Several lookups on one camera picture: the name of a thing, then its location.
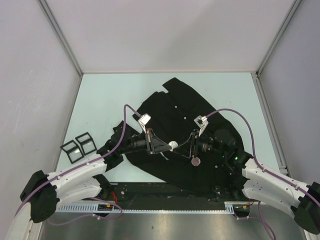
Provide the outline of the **black button-up shirt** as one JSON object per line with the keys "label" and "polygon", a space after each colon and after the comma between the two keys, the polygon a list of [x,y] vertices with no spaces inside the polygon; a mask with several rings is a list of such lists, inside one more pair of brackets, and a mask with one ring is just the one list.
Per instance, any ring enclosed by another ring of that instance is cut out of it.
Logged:
{"label": "black button-up shirt", "polygon": [[[154,92],[137,111],[151,116],[147,125],[161,140],[182,144],[197,128],[194,119],[213,112],[215,108],[191,86],[175,77],[165,82],[163,87],[167,92]],[[225,189],[225,195],[230,195],[232,199],[245,199],[242,187],[247,179],[241,177],[238,171],[230,172],[232,165],[225,162],[221,153],[199,153],[199,166],[170,151],[155,155],[136,151],[126,154],[126,157],[142,171],[184,190],[209,194],[221,187]]]}

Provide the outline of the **pink red round brooch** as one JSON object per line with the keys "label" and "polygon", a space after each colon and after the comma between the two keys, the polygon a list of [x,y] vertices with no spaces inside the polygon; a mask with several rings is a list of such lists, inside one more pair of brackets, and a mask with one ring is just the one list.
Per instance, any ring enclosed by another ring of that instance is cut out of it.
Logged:
{"label": "pink red round brooch", "polygon": [[194,167],[198,167],[200,164],[201,164],[201,160],[198,158],[198,157],[193,157],[191,159],[191,164],[194,166]]}

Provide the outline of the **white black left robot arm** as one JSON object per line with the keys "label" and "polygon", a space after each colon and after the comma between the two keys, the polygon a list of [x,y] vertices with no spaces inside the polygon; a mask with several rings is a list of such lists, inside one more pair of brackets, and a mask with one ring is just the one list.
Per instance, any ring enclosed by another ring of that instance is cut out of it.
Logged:
{"label": "white black left robot arm", "polygon": [[20,199],[23,204],[30,204],[31,220],[41,223],[70,203],[90,198],[107,199],[113,187],[103,174],[120,164],[123,154],[143,151],[154,155],[177,147],[177,142],[162,141],[150,128],[129,138],[122,134],[117,143],[107,141],[96,153],[65,170],[35,172]]}

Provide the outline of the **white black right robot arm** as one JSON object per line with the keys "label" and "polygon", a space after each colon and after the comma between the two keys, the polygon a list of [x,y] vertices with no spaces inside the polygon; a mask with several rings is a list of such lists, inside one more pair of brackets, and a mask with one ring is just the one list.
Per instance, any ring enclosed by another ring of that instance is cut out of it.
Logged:
{"label": "white black right robot arm", "polygon": [[217,154],[235,200],[248,198],[264,202],[291,216],[307,232],[320,233],[319,183],[308,185],[257,164],[225,129],[216,131],[213,136],[195,130],[185,142],[171,141],[169,145],[172,152],[195,159],[198,164],[205,161],[200,156],[202,153]]}

